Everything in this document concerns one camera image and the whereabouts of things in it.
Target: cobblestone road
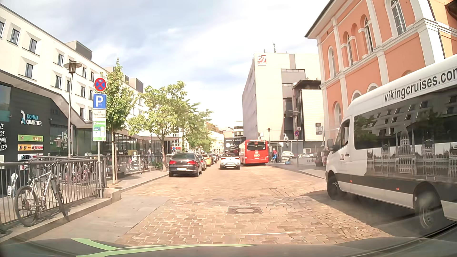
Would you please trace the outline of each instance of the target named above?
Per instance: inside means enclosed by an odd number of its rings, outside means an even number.
[[[385,215],[381,205],[331,201],[325,180],[270,166],[213,165],[200,177],[165,177],[124,194],[171,197],[117,240],[129,245],[335,244],[399,230],[383,227],[396,216]],[[259,207],[262,213],[230,214],[229,207]]]

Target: van wheel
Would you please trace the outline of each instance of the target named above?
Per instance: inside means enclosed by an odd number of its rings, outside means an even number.
[[[446,225],[441,201],[432,191],[426,191],[417,196],[415,212],[419,218],[421,236],[435,233]]]
[[[329,177],[327,181],[327,194],[332,200],[341,200],[345,192],[341,191],[335,176]]]

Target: yellow car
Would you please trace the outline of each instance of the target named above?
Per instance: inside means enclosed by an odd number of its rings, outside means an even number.
[[[203,156],[203,158],[204,158],[205,161],[206,161],[206,165],[207,165],[208,167],[210,167],[210,166],[211,166],[211,161],[212,161],[212,160],[211,160],[211,156],[209,156],[209,155],[202,155],[202,156]]]

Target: orange building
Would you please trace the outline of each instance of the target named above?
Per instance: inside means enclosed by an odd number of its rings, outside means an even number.
[[[330,0],[317,39],[326,138],[355,98],[457,53],[457,0]]]

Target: manhole cover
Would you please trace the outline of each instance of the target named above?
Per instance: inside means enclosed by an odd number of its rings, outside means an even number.
[[[259,207],[229,207],[228,213],[230,214],[252,214],[262,213]]]

